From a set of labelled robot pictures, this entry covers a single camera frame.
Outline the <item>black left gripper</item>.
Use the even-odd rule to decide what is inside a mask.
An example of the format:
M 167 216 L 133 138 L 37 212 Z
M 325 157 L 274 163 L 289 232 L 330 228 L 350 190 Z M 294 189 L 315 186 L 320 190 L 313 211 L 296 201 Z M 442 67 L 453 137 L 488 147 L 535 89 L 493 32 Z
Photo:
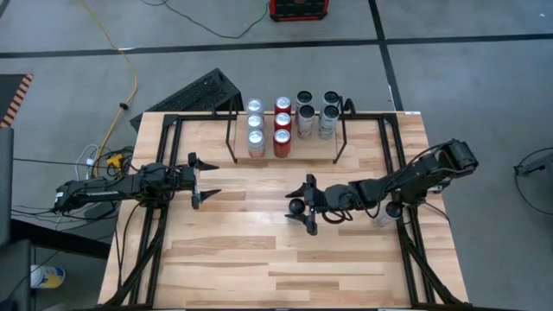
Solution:
M 197 210 L 200 207 L 200 202 L 207 200 L 209 197 L 218 194 L 220 189 L 200 191 L 198 180 L 200 171 L 216 170 L 219 166 L 203 162 L 198 158 L 195 152 L 188 154 L 188 164 L 177 166 L 174 169 L 175 177 L 173 180 L 174 189 L 176 191 L 190 191 L 192 208 Z

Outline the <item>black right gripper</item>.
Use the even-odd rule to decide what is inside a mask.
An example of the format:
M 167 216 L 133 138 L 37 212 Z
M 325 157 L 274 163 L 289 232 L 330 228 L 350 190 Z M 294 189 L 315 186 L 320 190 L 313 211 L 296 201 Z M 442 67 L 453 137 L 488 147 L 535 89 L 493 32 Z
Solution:
M 353 187 L 337 184 L 322 191 L 316 186 L 316 179 L 312 174 L 307 175 L 305 184 L 285 195 L 286 198 L 302 198 L 303 196 L 304 202 L 308 206 L 308 216 L 303 213 L 288 213 L 285 217 L 304 224 L 307 233 L 312 236 L 318 233 L 316 223 L 318 213 L 328 223 L 338 225 L 344 221 L 353 220 L 351 211 L 363 209 L 359 193 Z

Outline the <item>white yellow blue container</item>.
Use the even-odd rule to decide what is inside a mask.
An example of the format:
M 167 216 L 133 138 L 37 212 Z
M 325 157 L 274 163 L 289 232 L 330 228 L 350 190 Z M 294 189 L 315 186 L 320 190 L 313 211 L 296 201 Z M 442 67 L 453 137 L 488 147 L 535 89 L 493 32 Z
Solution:
M 31 265 L 30 288 L 32 289 L 57 289 L 64 283 L 66 271 L 61 267 Z

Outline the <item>red and black toolbox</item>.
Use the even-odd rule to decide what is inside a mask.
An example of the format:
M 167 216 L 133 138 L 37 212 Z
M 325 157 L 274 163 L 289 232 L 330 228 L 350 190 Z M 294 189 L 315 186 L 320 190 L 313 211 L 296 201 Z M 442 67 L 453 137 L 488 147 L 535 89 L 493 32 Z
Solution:
M 329 0 L 269 0 L 270 18 L 275 22 L 321 20 Z

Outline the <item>grey cabinet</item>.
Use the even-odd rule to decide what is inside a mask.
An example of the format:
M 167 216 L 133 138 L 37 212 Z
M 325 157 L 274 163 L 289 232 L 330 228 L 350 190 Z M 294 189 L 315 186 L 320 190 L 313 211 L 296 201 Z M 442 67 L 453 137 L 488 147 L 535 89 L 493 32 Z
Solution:
M 10 241 L 14 131 L 0 128 L 0 247 Z

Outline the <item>hazard striped floor mat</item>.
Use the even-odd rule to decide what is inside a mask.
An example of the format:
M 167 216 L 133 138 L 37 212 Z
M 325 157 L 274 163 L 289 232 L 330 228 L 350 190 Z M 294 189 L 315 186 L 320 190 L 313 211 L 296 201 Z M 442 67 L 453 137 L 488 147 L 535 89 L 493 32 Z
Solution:
M 0 128 L 9 128 L 34 80 L 32 73 L 0 74 Z

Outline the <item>grey floor stand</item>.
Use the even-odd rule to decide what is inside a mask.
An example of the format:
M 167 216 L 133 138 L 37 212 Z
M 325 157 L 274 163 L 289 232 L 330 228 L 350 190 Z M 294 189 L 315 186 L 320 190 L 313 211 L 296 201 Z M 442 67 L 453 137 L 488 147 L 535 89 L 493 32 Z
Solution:
M 544 155 L 527 164 L 519 164 L 514 167 L 515 175 L 527 176 L 533 172 L 545 170 L 546 173 L 553 177 L 553 153 Z

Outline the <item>black metal shelf frame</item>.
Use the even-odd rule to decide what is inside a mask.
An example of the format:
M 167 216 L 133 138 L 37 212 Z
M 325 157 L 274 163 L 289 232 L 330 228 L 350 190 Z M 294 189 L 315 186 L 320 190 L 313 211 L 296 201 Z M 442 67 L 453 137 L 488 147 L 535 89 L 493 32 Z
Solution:
M 238 104 L 236 99 L 232 99 L 229 103 L 229 111 L 227 116 L 227 124 L 226 124 L 226 147 L 230 153 L 230 156 L 232 158 L 232 161 L 234 164 L 238 162 L 233 148 L 231 146 L 231 125 L 232 121 L 235 121 L 237 119 L 238 115 Z
M 346 121 L 357 117 L 355 104 L 350 98 L 343 98 L 342 96 L 339 96 L 339 108 L 342 144 L 338 148 L 337 156 L 333 159 L 333 164 L 336 164 L 339 161 L 348 143 Z

